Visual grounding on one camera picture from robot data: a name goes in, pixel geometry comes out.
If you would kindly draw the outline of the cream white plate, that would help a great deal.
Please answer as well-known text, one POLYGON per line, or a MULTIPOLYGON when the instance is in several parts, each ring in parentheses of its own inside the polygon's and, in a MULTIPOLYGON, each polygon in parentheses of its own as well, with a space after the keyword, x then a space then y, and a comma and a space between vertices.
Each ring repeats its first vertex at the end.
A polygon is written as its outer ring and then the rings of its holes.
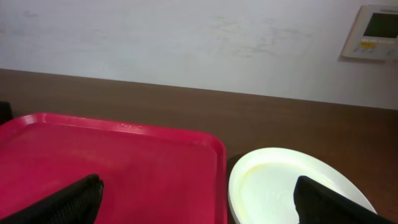
POLYGON ((295 150, 267 147, 243 155, 232 168, 228 200, 234 221, 298 224, 294 188, 301 175, 374 210, 363 193, 328 164, 295 150))

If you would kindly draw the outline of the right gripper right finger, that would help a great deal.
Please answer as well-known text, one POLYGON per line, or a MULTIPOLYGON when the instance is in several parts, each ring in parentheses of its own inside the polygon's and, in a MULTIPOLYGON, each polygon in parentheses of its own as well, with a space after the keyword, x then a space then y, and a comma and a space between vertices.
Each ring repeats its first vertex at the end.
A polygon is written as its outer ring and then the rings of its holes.
POLYGON ((394 224, 304 175, 295 184, 294 204, 299 224, 394 224))

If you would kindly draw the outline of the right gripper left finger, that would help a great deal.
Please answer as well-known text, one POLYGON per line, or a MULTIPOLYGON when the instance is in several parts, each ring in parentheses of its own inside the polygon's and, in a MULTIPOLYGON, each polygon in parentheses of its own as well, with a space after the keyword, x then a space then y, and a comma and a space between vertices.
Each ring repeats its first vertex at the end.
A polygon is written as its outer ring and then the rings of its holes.
POLYGON ((94 224, 104 182, 90 174, 52 195, 1 219, 2 224, 94 224))

